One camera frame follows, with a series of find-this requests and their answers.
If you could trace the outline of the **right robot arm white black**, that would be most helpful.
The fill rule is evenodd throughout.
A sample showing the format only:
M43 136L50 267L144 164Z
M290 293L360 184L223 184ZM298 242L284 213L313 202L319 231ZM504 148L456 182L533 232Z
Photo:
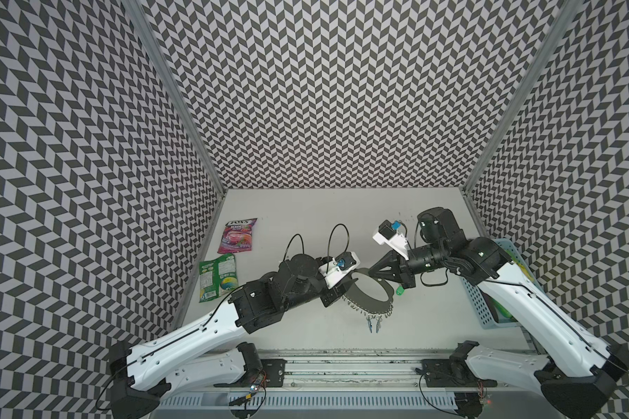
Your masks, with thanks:
M420 247L399 227L388 220L377 227L374 240L390 251L370 267L370 276L412 287L417 275L444 268L500 302L546 352L522 355L466 340L449 357L454 380L530 390L568 418L592 418L606 405L629 371L627 345L609 344L571 319L494 240L468 239L450 209L419 214Z

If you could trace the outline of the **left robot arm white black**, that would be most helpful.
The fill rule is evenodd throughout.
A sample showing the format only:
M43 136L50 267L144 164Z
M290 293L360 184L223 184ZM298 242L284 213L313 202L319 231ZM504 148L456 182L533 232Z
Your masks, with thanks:
M163 399L195 387L249 385L263 367L255 345L241 337L280 322L311 300L329 307L354 284L359 258L298 254L239 286L209 314L155 340L115 343L108 353L106 408L114 418L142 418Z

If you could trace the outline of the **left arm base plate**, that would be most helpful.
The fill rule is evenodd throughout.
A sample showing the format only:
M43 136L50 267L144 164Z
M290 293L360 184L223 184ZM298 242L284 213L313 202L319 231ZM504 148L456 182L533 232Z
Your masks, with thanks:
M287 361L285 359L265 359L246 363L244 374L237 380L214 384L215 388L249 388L259 384L260 380L267 388L281 388L285 378Z

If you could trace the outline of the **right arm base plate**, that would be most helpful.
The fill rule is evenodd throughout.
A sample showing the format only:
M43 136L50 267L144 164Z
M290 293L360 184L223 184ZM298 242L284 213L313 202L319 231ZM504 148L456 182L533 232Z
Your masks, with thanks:
M421 373L429 388L496 388L495 380L483 380L473 374L466 363L449 359L424 359Z

